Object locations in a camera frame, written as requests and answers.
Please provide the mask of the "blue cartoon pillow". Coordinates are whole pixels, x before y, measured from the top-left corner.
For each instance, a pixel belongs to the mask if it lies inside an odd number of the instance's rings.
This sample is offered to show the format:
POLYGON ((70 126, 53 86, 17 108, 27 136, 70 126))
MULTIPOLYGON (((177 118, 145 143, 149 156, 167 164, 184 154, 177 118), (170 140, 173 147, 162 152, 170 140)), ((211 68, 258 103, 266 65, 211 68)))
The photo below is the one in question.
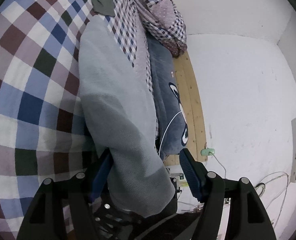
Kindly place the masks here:
POLYGON ((188 142, 188 125, 180 100, 173 57, 151 34, 147 35, 156 116, 159 122, 157 149, 162 160, 178 154, 188 142))

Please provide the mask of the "wooden bed headboard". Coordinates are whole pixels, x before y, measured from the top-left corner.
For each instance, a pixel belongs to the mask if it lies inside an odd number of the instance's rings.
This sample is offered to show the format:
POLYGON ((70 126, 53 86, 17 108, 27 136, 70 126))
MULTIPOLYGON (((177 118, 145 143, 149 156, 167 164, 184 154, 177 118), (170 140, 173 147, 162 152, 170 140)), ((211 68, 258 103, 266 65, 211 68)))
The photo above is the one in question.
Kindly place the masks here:
POLYGON ((201 155, 201 150, 206 146, 204 116, 190 57, 185 52, 180 57, 174 59, 173 63, 180 100, 188 125, 188 142, 186 147, 196 161, 206 162, 207 156, 201 155))

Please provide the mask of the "green plug adapter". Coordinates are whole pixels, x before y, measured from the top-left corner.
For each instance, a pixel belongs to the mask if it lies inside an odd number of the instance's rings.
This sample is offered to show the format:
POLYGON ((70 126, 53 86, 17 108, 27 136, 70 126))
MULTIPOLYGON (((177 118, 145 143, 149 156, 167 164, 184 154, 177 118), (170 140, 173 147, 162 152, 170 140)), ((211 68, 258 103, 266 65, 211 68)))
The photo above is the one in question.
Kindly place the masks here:
POLYGON ((202 156, 209 156, 209 155, 215 155, 215 149, 214 148, 204 148, 200 151, 202 156))

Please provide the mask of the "light blue garment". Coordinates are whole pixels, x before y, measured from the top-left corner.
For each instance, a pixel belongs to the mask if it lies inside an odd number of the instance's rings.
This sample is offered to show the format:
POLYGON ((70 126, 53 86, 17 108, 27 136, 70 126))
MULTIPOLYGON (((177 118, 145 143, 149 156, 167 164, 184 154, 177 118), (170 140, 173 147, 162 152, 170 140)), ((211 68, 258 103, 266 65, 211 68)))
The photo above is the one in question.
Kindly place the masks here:
POLYGON ((174 187, 154 147, 152 94, 98 15, 81 35, 79 78, 87 128, 96 147, 113 157, 108 190, 114 205, 143 217, 160 213, 174 187))

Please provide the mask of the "checkered quilt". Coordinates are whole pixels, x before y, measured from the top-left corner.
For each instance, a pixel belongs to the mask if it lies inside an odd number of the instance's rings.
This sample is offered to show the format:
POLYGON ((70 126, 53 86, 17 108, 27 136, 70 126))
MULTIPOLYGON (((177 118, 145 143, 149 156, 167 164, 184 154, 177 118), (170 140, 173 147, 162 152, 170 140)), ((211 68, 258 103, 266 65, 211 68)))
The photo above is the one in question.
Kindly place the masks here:
POLYGON ((174 57, 187 51, 186 25, 172 0, 114 0, 116 9, 130 9, 143 27, 174 57))

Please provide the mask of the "checkered bed sheet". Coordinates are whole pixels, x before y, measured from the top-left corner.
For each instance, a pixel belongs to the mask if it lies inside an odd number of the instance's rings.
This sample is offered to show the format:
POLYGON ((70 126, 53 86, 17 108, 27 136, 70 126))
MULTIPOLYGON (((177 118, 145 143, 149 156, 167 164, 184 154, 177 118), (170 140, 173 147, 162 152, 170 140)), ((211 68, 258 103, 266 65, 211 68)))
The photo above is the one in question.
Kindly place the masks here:
POLYGON ((16 239, 45 178, 65 180, 93 152, 79 96, 91 0, 0 0, 0 238, 16 239))

